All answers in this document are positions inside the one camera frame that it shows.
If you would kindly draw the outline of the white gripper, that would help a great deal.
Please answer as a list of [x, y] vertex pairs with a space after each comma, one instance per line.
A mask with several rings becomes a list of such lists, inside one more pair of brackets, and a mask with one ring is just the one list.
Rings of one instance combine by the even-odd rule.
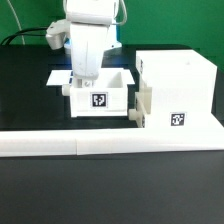
[[83, 88], [92, 88], [99, 76], [108, 29], [103, 25], [70, 25], [72, 69], [77, 78], [83, 79]]

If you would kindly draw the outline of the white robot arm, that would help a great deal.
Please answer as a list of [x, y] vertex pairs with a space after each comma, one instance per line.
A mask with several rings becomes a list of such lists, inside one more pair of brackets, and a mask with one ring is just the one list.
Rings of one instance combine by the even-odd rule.
[[52, 50], [61, 49], [70, 39], [74, 85], [91, 87], [99, 77], [108, 32], [124, 25], [124, 0], [63, 0], [66, 18], [52, 22], [46, 40]]

